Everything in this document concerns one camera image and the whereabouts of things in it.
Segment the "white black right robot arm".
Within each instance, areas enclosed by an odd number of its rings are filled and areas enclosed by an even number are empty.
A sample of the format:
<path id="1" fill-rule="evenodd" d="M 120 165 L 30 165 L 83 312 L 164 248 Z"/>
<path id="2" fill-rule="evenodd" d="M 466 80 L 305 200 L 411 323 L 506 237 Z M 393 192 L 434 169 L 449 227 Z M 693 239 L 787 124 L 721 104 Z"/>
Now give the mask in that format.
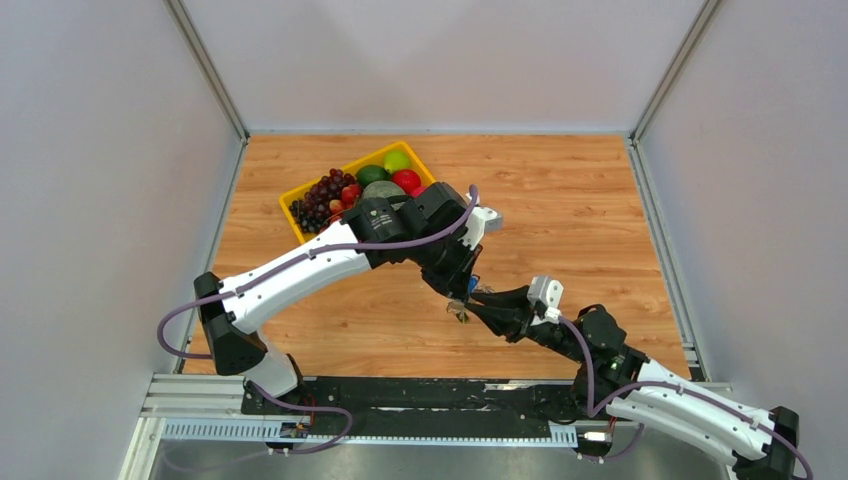
<path id="1" fill-rule="evenodd" d="M 793 479 L 796 469 L 813 478 L 798 448 L 796 412 L 748 406 L 675 374 L 629 346 L 626 332 L 601 304 L 565 319 L 558 308 L 562 291 L 556 282 L 476 291 L 465 307 L 509 343 L 530 340 L 578 363 L 571 403 L 584 417 L 635 421 L 698 448 L 739 479 Z"/>

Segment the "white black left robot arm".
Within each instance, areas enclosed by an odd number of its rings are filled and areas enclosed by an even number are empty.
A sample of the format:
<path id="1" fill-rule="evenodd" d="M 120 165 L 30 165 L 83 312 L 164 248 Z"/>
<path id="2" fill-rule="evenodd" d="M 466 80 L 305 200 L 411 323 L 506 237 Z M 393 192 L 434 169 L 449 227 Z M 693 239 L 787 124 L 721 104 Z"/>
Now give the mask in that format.
<path id="1" fill-rule="evenodd" d="M 267 392 L 280 413 L 297 412 L 306 388 L 291 356 L 265 343 L 262 326 L 297 301 L 347 277 L 386 263 L 411 261 L 436 293 L 467 299 L 482 239 L 500 229 L 501 215 L 471 190 L 459 195 L 436 182 L 417 196 L 389 182 L 362 199 L 298 248 L 246 273 L 194 281 L 203 332 L 215 371 L 241 375 Z"/>

